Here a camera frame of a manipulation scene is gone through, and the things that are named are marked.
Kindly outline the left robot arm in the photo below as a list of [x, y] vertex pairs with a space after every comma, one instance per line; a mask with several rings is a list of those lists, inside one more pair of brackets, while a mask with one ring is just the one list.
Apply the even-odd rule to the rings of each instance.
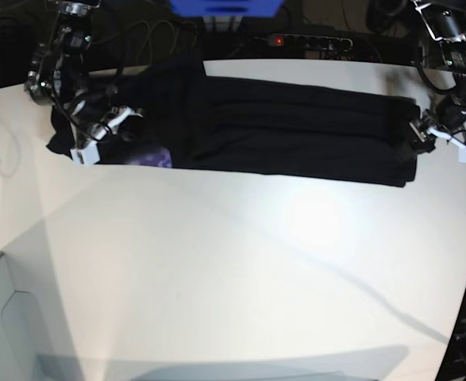
[[420, 79], [442, 100], [410, 123], [416, 136], [414, 149], [417, 153], [431, 152], [435, 140], [442, 139], [458, 147], [466, 162], [466, 1], [413, 1], [412, 4], [455, 81], [453, 87], [437, 87], [425, 73], [421, 58], [415, 58]]

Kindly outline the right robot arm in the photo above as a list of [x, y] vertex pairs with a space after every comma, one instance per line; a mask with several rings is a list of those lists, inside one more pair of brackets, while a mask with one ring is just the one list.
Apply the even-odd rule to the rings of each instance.
[[[95, 10], [106, 14], [118, 41], [114, 73], [104, 78], [93, 77], [85, 63], [94, 43]], [[73, 148], [132, 143], [141, 136], [143, 110], [119, 102], [125, 61], [126, 28], [112, 6], [104, 1], [56, 2], [55, 24], [48, 41], [33, 53], [25, 82], [32, 101], [52, 109], [50, 152], [69, 156]]]

